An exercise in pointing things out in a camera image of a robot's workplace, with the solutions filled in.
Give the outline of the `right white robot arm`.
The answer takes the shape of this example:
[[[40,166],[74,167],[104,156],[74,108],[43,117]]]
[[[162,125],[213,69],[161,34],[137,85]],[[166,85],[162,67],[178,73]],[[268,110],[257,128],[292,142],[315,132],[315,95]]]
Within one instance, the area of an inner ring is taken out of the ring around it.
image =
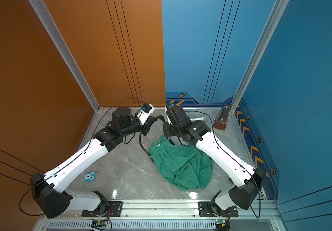
[[[230,177],[233,186],[227,192],[219,192],[211,200],[215,216],[224,216],[229,208],[248,210],[260,191],[267,173],[262,167],[247,164],[227,148],[214,130],[201,120],[192,121],[179,105],[165,106],[167,122],[163,124],[166,137],[177,136],[203,151]]]

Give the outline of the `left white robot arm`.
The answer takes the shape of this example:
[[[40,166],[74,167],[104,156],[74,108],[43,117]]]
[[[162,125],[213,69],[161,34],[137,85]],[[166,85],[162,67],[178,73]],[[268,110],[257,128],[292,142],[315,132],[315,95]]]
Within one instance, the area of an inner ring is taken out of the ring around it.
[[[46,217],[55,218],[71,210],[106,216],[109,205],[102,193],[75,192],[67,188],[86,168],[121,144],[126,136],[137,132],[147,135],[158,119],[165,121],[163,116],[152,116],[154,110],[151,104],[144,104],[135,114],[128,107],[117,108],[111,121],[93,134],[83,148],[45,174],[33,175],[30,178],[32,197]]]

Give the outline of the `green trousers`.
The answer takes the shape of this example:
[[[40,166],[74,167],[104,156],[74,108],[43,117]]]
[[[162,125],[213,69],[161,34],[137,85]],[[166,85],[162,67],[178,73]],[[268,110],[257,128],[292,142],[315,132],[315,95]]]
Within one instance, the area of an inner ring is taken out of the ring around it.
[[[158,173],[181,191],[204,189],[211,180],[212,159],[194,146],[172,144],[162,135],[152,142],[148,155]]]

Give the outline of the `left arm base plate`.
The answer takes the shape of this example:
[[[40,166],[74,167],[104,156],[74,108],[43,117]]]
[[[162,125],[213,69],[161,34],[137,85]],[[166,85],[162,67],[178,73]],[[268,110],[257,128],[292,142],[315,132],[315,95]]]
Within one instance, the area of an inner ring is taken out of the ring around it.
[[[101,202],[94,211],[83,210],[82,217],[120,217],[122,212],[122,201]]]

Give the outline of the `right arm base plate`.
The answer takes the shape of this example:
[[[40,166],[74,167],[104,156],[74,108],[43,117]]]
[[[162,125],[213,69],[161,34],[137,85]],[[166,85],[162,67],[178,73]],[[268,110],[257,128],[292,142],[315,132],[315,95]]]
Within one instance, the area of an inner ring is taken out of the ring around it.
[[[204,218],[212,217],[230,217],[237,218],[239,216],[236,206],[230,207],[226,210],[220,209],[217,205],[210,201],[198,202],[199,216]]]

